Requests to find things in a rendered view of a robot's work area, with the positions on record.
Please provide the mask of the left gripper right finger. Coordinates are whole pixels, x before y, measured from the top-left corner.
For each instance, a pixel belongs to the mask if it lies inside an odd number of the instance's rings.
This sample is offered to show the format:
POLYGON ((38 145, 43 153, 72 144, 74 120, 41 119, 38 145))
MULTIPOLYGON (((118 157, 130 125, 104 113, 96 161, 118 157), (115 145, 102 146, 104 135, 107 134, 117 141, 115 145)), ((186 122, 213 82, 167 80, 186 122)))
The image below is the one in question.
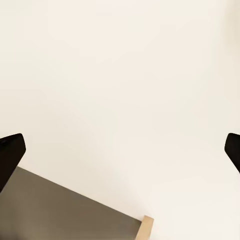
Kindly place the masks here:
POLYGON ((240 134, 229 133, 224 150, 240 172, 240 134))

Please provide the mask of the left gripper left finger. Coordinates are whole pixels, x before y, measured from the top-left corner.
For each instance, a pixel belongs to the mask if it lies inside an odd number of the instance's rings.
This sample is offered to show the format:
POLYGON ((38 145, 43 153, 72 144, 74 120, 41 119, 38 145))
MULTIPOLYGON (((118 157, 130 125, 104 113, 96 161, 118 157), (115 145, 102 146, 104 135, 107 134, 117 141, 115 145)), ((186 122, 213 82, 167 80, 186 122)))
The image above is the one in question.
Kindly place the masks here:
POLYGON ((26 152, 22 133, 0 138, 0 193, 26 152))

